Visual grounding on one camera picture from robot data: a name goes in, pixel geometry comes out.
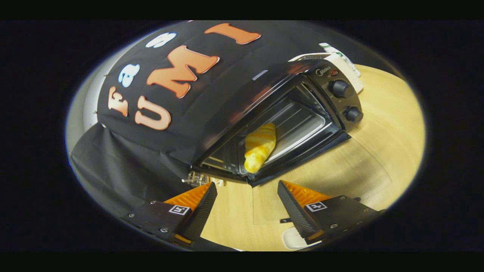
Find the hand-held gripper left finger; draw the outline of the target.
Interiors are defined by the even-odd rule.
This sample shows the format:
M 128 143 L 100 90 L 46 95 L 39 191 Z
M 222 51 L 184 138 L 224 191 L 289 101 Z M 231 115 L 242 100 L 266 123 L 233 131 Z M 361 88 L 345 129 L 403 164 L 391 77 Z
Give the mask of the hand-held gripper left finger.
M 208 182 L 165 201 L 147 202 L 122 219 L 167 243 L 192 246 L 200 238 L 216 197 L 216 185 Z

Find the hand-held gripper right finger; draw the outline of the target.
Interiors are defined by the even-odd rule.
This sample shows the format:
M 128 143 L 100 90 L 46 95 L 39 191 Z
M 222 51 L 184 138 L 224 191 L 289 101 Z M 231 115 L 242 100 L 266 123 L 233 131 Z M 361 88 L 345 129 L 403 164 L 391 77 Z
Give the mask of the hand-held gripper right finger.
M 278 196 L 307 244 L 342 239 L 384 213 L 349 196 L 329 197 L 284 180 L 278 183 Z

